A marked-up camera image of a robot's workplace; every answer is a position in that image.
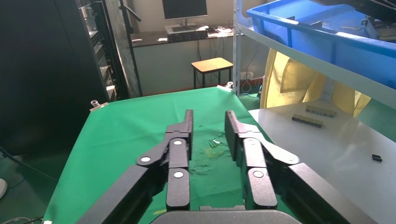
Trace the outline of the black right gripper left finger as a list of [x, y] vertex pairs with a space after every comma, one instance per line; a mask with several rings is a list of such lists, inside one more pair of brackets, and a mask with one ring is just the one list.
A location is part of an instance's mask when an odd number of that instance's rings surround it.
[[169, 125], [163, 141], [139, 156], [77, 223], [136, 224], [165, 186], [166, 211], [189, 210], [192, 137], [193, 110], [186, 110], [184, 121]]

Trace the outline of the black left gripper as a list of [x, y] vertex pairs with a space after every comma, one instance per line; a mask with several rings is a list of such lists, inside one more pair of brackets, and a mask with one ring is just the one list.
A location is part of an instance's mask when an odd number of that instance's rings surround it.
[[375, 19], [386, 22], [396, 21], [395, 0], [314, 0], [314, 2], [324, 6], [346, 4]]

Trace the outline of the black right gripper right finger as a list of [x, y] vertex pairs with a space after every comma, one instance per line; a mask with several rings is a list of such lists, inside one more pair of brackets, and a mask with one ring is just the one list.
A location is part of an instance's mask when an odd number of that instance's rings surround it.
[[248, 210], [275, 212], [277, 196], [307, 224], [372, 224], [374, 220], [293, 153], [267, 141], [257, 126], [225, 113], [225, 134], [241, 171]]

